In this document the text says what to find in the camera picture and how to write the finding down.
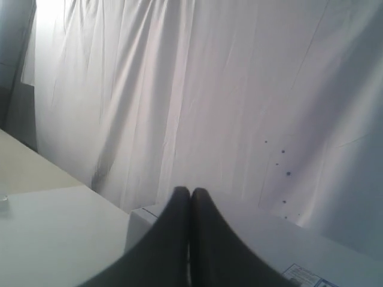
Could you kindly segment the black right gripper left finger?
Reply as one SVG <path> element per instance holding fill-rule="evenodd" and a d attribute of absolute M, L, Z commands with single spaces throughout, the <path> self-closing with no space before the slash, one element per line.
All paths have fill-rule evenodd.
<path fill-rule="evenodd" d="M 175 187 L 143 238 L 81 286 L 188 286 L 189 220 L 190 191 Z"/>

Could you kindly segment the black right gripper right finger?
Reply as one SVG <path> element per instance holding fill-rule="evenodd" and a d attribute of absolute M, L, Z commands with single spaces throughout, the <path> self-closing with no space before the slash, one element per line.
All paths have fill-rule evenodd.
<path fill-rule="evenodd" d="M 193 191 L 190 209 L 189 256 L 193 286 L 296 286 L 245 245 L 206 189 Z"/>

